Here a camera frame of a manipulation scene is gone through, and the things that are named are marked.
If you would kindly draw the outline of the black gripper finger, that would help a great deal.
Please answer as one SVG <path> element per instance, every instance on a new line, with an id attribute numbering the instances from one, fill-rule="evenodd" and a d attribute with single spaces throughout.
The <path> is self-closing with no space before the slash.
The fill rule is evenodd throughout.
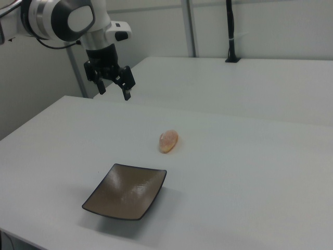
<path id="1" fill-rule="evenodd" d="M 128 101 L 131 98 L 131 89 L 136 84 L 130 67 L 119 68 L 113 82 L 121 88 L 124 99 Z"/>
<path id="2" fill-rule="evenodd" d="M 96 84 L 100 95 L 103 95 L 106 92 L 106 88 L 103 82 L 102 75 L 99 71 L 95 71 L 94 83 Z"/>

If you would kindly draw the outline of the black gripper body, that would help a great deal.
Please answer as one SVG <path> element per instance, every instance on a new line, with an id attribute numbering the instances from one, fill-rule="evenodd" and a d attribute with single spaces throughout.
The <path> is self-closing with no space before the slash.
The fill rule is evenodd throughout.
<path id="1" fill-rule="evenodd" d="M 84 63 L 87 79 L 93 81 L 95 74 L 100 73 L 103 79 L 115 83 L 120 81 L 118 54 L 114 44 L 98 50 L 86 50 L 88 61 Z"/>

